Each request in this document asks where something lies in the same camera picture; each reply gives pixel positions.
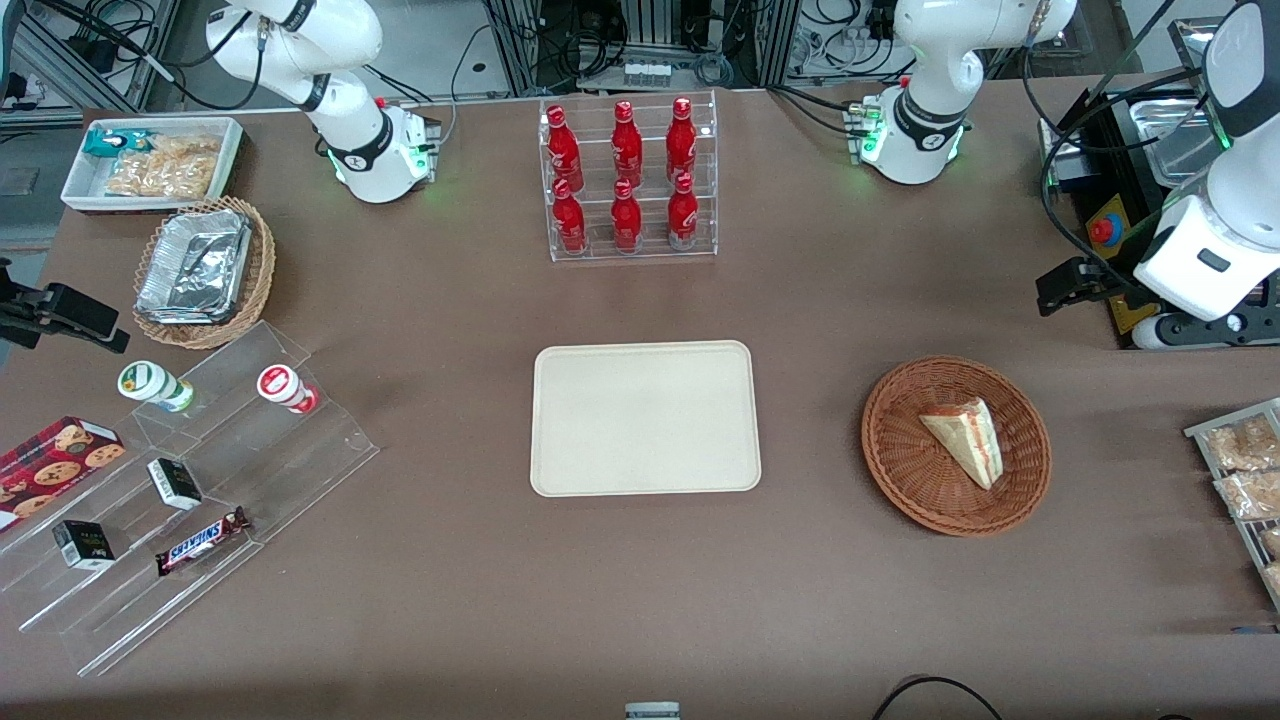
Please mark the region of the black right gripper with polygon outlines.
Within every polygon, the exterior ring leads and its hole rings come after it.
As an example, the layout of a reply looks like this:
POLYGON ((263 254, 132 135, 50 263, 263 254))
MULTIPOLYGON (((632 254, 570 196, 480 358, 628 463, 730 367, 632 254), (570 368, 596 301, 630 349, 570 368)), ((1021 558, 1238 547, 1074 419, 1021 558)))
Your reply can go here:
POLYGON ((70 327, 88 336, 109 336, 95 343, 113 354, 124 354, 131 334, 116 331, 118 310, 63 283, 50 283, 46 288, 32 288, 14 282, 8 268, 10 260, 1 260, 1 338, 22 348, 36 348, 44 337, 38 306, 44 304, 44 318, 51 323, 70 327))

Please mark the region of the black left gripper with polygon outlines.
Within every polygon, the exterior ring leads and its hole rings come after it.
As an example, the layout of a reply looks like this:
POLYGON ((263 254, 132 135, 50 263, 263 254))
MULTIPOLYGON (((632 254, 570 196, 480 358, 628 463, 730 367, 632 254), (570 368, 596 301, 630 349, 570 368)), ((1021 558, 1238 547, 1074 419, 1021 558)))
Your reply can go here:
POLYGON ((1041 316, 1051 316, 1061 309, 1079 302, 1103 302, 1117 299, 1128 307, 1143 307, 1153 302, 1153 293, 1129 275, 1107 263, 1088 263, 1084 258, 1070 258, 1036 279, 1037 309, 1041 316))

